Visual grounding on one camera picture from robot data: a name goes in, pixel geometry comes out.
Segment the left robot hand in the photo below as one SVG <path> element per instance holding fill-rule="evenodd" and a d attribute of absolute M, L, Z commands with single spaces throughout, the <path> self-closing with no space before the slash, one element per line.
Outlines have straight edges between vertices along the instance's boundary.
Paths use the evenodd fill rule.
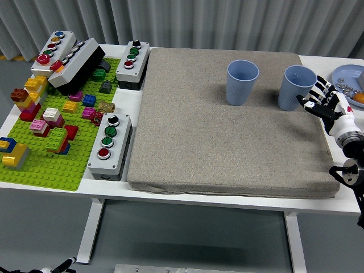
<path fill-rule="evenodd" d="M 72 269 L 71 266 L 73 264 L 76 263 L 76 258 L 75 257 L 70 257 L 68 259 L 66 259 L 63 263 L 61 263 L 60 265 L 56 266 L 56 267 L 52 267 L 52 268 L 42 268 L 40 270 L 40 272 L 43 273 L 63 273 L 63 272 L 76 272 L 76 270 Z"/>

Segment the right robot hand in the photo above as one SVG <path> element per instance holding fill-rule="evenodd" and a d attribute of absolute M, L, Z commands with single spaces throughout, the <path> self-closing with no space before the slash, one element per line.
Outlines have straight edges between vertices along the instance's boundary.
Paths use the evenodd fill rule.
<path fill-rule="evenodd" d="M 321 93 L 310 90 L 309 99 L 302 95 L 297 95 L 296 98 L 307 112 L 322 119 L 326 133 L 338 139 L 343 134 L 359 132 L 345 95 L 321 76 L 317 76 L 315 87 Z"/>

